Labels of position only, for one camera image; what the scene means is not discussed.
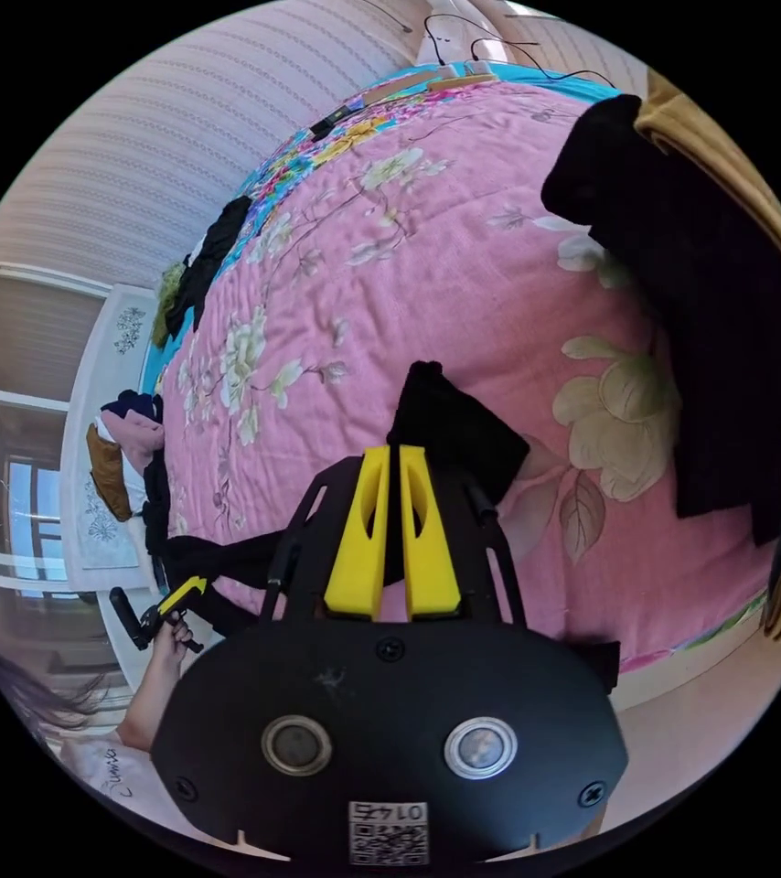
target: person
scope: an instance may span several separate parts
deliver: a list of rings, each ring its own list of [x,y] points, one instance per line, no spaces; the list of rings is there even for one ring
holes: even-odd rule
[[[196,829],[183,816],[150,761],[162,715],[182,673],[187,642],[192,638],[180,618],[165,623],[153,641],[152,654],[123,720],[107,734],[79,734],[99,709],[96,678],[81,690],[62,694],[0,655],[0,691],[25,727],[38,740],[57,735],[57,759],[92,789],[134,811],[198,841],[252,855],[276,857],[239,841],[229,845]]]

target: hand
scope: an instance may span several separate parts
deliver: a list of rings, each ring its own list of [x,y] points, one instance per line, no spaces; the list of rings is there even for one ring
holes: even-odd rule
[[[159,629],[153,641],[153,657],[151,661],[163,667],[180,670],[180,664],[187,654],[187,642],[192,639],[192,631],[177,613],[170,616]]]

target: yellow plastic bracket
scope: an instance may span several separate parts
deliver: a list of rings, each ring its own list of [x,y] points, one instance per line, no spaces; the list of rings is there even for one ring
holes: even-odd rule
[[[390,448],[387,445],[368,448],[338,545],[336,565],[324,593],[326,608],[331,613],[367,616],[373,622],[379,617],[390,490]],[[371,532],[370,519],[373,519]]]
[[[208,587],[208,580],[201,576],[190,576],[179,588],[176,588],[165,600],[159,604],[159,615],[167,616],[177,609],[177,605],[191,592],[193,589],[205,593]]]
[[[400,449],[400,485],[409,619],[452,616],[460,606],[461,591],[423,448],[404,445]],[[415,513],[421,522],[420,533],[415,528]]]

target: bed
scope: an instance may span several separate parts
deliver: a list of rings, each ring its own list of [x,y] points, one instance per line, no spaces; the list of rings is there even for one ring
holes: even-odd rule
[[[530,443],[500,507],[529,625],[619,640],[636,670],[758,612],[774,546],[755,548],[747,509],[676,517],[662,333],[625,268],[541,204],[573,120],[615,92],[492,69],[317,144],[300,132],[241,186],[253,203],[198,331],[188,317],[144,370],[169,535],[284,527],[314,473],[383,444],[410,364],[439,360]],[[215,587],[258,611],[262,592]],[[382,617],[404,619],[400,584]]]

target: screw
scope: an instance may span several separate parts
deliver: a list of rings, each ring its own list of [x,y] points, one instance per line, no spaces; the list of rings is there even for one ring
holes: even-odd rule
[[[385,637],[375,652],[382,661],[399,661],[405,655],[406,646],[398,637]]]
[[[603,781],[596,780],[593,783],[589,784],[582,793],[580,793],[580,797],[578,799],[580,803],[580,808],[592,808],[600,802],[607,792],[607,784]]]
[[[196,788],[193,787],[192,782],[188,781],[185,777],[178,777],[177,780],[175,780],[174,789],[185,802],[194,802],[198,798]]]

